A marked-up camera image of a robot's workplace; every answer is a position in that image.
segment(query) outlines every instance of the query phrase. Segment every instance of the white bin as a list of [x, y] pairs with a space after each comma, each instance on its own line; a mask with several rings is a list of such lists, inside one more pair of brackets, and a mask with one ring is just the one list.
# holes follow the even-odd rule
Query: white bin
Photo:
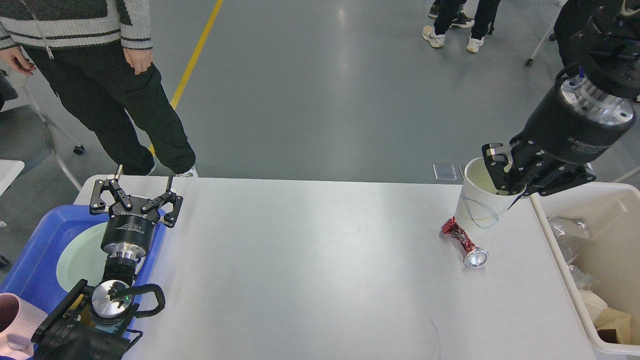
[[[589, 340], [602, 352], [640, 355], [640, 192], [627, 184], [589, 183], [531, 201]], [[629, 313], [633, 345], [610, 344], [596, 332], [569, 273], [547, 217], [585, 220], [593, 243], [573, 263], [601, 280], [594, 292]]]

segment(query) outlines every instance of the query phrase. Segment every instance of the gray floor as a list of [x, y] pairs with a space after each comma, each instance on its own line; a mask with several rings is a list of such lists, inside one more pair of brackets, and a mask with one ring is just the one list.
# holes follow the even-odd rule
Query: gray floor
[[[157, 0], [156, 63], [173, 94], [215, 2]], [[201, 176], [437, 183], [433, 163], [464, 164], [508, 142], [562, 67], [555, 43], [531, 55], [557, 1], [504, 1], [480, 53], [468, 30], [443, 49], [420, 37], [431, 0], [226, 1], [177, 108]], [[473, 14], [477, 0], [469, 0]], [[37, 101], [87, 152], [65, 159], [84, 181], [116, 165], [40, 75]], [[640, 126], [594, 162], [602, 181], [640, 165]], [[148, 140], [141, 134], [141, 141]], [[155, 175], [168, 175], [159, 167]], [[640, 186], [640, 176], [630, 180]], [[53, 157], [0, 198], [0, 254], [15, 261], [42, 216], [77, 192]], [[8, 269], [0, 272], [0, 281]]]

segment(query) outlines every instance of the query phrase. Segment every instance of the striped sweater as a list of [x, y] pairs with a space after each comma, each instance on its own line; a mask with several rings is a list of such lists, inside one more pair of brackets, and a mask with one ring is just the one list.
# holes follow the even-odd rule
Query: striped sweater
[[117, 41], [128, 49], [151, 49], [149, 11], [149, 0], [0, 0], [0, 50]]

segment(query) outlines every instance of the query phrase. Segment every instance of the white table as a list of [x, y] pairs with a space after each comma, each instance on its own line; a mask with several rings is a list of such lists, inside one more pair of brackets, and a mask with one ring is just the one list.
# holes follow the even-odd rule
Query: white table
[[11, 185], [24, 168], [19, 160], [0, 160], [0, 195]]
[[[151, 198], [165, 184], [120, 180]], [[173, 186], [185, 201], [150, 277], [166, 308], [136, 321], [126, 359], [595, 359], [528, 200], [474, 239], [490, 257], [470, 269], [440, 234], [459, 185]]]

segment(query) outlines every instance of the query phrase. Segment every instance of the person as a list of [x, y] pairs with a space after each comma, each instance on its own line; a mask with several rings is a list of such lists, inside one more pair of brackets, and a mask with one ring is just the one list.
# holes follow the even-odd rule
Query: person
[[[465, 12], [462, 11], [463, 7], [460, 5], [460, 9], [454, 16], [453, 21], [451, 22], [451, 26], [456, 26], [457, 28], [467, 29], [474, 25], [474, 20], [471, 17], [468, 17]], [[438, 13], [440, 11], [440, 0], [435, 0], [429, 9], [429, 17], [435, 19], [438, 17]]]
[[[432, 47], [443, 47], [447, 29], [452, 26], [457, 13], [466, 2], [467, 0], [440, 0], [436, 20], [433, 22], [433, 26], [427, 25], [422, 29], [422, 38], [427, 40]], [[467, 44], [468, 52], [477, 53], [484, 44], [484, 36], [489, 32], [489, 24], [495, 19], [499, 4], [500, 0], [480, 0], [478, 2]]]
[[0, 58], [27, 76], [37, 65], [124, 174], [156, 168], [133, 119], [163, 165], [176, 176], [197, 177], [195, 153], [166, 97], [152, 47], [148, 0], [0, 1]]

